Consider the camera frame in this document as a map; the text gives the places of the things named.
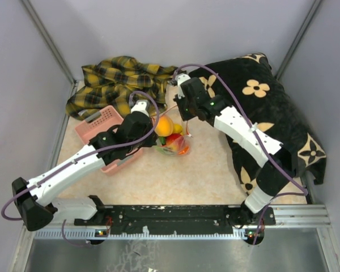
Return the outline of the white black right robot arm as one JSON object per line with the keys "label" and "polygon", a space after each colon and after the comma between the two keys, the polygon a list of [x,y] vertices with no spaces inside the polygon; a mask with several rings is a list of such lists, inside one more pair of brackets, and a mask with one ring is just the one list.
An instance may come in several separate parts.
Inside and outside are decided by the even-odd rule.
{"label": "white black right robot arm", "polygon": [[291,179],[292,156],[283,143],[249,126],[246,119],[228,100],[220,95],[211,97],[198,78],[181,74],[174,80],[178,93],[174,97],[184,121],[197,117],[232,138],[258,164],[256,187],[245,199],[242,218],[255,224],[262,209]]}

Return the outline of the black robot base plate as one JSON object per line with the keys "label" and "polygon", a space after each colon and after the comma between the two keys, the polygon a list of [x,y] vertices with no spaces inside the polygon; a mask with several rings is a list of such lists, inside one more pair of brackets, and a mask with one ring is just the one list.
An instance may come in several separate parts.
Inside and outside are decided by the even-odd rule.
{"label": "black robot base plate", "polygon": [[239,205],[100,206],[90,219],[75,219],[75,226],[109,227],[113,235],[232,234],[233,227],[257,225],[261,212],[246,211]]}

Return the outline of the pink plastic basket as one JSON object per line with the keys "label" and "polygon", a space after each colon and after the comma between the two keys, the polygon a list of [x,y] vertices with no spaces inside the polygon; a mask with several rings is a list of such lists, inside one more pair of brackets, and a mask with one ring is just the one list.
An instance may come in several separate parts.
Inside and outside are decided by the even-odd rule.
{"label": "pink plastic basket", "polygon": [[[100,132],[107,131],[113,125],[119,125],[123,121],[121,115],[115,110],[113,106],[107,106],[97,113],[89,116],[84,121],[80,122],[75,131],[83,144],[87,145],[89,141]],[[136,161],[143,155],[143,149],[140,149],[137,153],[132,154],[123,160],[115,160],[101,169],[103,173],[111,176],[128,166],[132,162]]]}

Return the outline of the red toy fruit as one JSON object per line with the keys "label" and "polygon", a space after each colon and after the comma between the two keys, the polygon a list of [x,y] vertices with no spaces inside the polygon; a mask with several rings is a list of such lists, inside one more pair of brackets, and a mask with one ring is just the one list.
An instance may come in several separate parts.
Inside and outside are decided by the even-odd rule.
{"label": "red toy fruit", "polygon": [[171,134],[165,138],[165,147],[171,151],[179,152],[183,149],[184,137],[180,134]]}

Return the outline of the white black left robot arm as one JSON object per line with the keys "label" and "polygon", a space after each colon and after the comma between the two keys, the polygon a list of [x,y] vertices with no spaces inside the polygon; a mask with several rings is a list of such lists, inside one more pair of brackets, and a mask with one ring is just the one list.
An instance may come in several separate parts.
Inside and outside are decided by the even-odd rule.
{"label": "white black left robot arm", "polygon": [[62,164],[28,181],[21,177],[14,180],[11,184],[14,204],[27,230],[47,226],[60,211],[53,200],[80,178],[155,143],[149,113],[134,110],[121,124],[98,133]]}

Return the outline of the clear orange-zipper zip bag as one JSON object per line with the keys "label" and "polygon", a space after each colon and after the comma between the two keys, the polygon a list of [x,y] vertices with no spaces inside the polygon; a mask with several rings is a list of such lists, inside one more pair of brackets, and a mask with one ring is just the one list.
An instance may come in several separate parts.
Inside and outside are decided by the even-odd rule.
{"label": "clear orange-zipper zip bag", "polygon": [[158,137],[156,150],[164,155],[183,156],[190,152],[192,137],[188,122],[183,121],[176,105],[169,107],[159,117],[155,126]]}

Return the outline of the yellow-orange toy peach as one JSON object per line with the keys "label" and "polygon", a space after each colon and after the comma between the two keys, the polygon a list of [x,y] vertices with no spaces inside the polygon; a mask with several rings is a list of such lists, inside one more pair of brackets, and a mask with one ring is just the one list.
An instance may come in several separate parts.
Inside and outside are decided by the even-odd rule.
{"label": "yellow-orange toy peach", "polygon": [[173,121],[168,116],[163,115],[159,118],[155,133],[160,137],[167,137],[173,133],[173,128]]}

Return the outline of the yellow toy fruit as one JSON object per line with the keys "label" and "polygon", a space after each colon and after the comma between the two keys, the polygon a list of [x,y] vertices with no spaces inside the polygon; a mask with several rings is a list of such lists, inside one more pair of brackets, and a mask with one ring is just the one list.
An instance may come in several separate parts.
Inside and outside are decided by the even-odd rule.
{"label": "yellow toy fruit", "polygon": [[180,134],[183,135],[183,127],[180,124],[173,125],[173,134]]}

